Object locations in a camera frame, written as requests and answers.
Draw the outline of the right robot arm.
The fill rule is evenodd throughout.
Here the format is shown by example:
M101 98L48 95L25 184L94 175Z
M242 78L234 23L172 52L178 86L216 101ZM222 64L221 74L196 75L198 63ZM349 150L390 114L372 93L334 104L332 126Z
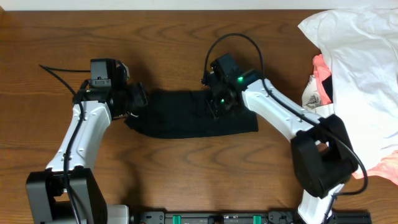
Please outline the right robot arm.
M273 125L291 146L294 172L303 187L297 209L302 223L328 223L331 208L359 162L342 120L312 113L274 88L259 70L243 71L229 54L205 70L214 115L242 106Z

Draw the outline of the black t-shirt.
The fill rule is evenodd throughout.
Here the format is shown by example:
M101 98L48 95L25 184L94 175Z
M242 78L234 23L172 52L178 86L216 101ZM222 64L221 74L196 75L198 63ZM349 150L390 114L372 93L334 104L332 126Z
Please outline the black t-shirt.
M259 130L252 111L236 108L214 115L206 99L210 92L152 90L148 105L125 119L136 132L160 139L203 138Z

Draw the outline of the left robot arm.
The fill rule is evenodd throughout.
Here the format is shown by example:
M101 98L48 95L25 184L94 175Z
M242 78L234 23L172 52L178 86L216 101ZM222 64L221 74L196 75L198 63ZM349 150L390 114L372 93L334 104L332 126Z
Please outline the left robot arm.
M129 223L126 205L108 205L94 177L95 161L112 120L147 105L141 82L130 84L119 60L96 58L91 77L72 93L73 116L45 170L31 172L26 190L34 223Z

